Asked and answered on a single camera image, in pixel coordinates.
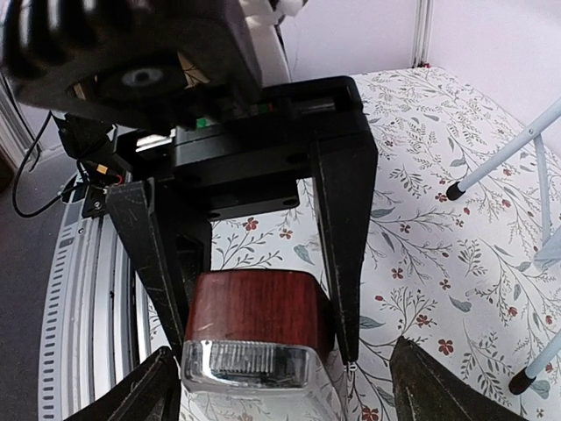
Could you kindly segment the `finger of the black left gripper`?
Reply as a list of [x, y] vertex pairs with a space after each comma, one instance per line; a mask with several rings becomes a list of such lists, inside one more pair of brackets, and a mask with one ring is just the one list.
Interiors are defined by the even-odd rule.
[[136, 181], [109, 187], [105, 204], [132, 267], [152, 300], [169, 345], [175, 355], [180, 355], [184, 324], [156, 215], [154, 183]]

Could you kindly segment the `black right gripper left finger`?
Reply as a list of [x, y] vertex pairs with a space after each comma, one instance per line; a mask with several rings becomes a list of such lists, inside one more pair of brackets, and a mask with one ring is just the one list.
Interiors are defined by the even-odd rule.
[[173, 351], [162, 346], [107, 394], [70, 420], [177, 420], [181, 380]]

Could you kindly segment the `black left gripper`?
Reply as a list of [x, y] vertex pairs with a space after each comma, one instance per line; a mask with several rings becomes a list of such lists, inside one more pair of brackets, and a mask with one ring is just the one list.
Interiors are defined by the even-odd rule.
[[377, 159], [349, 77], [274, 87], [254, 116], [178, 131], [167, 160], [143, 165], [168, 268], [207, 271], [210, 225], [233, 218], [239, 233], [218, 248], [221, 268], [269, 268], [280, 254], [258, 215], [294, 211], [298, 181], [311, 179], [338, 346], [355, 362]]

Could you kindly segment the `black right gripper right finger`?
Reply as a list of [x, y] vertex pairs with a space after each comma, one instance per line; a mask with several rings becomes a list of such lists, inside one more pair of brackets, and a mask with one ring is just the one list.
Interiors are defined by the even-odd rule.
[[397, 339], [389, 367], [400, 421], [522, 419], [463, 383], [410, 339]]

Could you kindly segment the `brown wooden metronome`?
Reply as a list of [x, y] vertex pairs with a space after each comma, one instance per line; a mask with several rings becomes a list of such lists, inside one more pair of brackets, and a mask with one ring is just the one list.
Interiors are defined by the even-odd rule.
[[330, 299], [307, 272], [232, 269], [198, 277], [186, 340], [245, 340], [312, 348], [321, 361], [335, 347]]

